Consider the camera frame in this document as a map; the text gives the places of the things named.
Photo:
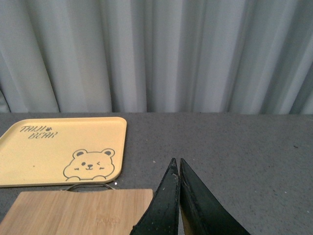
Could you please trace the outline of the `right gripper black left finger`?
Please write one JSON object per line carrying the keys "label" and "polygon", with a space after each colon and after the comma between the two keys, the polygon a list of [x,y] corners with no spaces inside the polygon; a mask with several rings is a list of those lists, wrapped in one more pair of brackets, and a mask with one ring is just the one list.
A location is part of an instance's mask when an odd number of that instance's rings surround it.
{"label": "right gripper black left finger", "polygon": [[179,227],[180,178],[176,159],[172,159],[153,199],[133,226],[132,235],[177,235]]}

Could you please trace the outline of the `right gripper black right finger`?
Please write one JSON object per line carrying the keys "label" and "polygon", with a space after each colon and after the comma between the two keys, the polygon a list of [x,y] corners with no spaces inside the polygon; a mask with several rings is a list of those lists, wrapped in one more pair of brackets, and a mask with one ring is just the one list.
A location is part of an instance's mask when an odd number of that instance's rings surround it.
{"label": "right gripper black right finger", "polygon": [[248,235],[185,159],[180,160],[180,206],[186,235]]}

